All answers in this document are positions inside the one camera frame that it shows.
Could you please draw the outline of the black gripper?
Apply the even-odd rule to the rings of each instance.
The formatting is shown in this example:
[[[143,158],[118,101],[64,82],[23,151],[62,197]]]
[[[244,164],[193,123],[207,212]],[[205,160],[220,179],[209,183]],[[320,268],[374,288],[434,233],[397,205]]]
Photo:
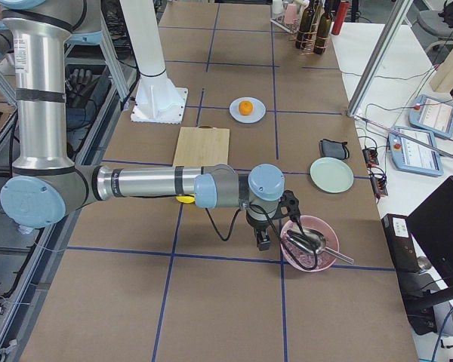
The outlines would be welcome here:
[[[260,252],[270,249],[271,239],[267,231],[268,228],[273,230],[275,236],[279,236],[278,228],[274,223],[274,215],[274,212],[263,212],[259,207],[250,207],[246,211],[247,222],[254,229],[257,249]]]

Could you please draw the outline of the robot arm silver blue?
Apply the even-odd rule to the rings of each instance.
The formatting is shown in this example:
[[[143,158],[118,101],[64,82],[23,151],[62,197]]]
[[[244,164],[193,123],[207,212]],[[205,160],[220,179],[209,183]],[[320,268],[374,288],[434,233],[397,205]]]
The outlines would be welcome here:
[[[239,174],[225,164],[110,169],[78,166],[66,152],[64,45],[74,35],[101,37],[98,1],[4,1],[14,41],[20,154],[0,192],[5,213],[34,229],[110,198],[192,195],[198,207],[245,210],[256,235],[281,217],[286,199],[281,170],[262,164]]]

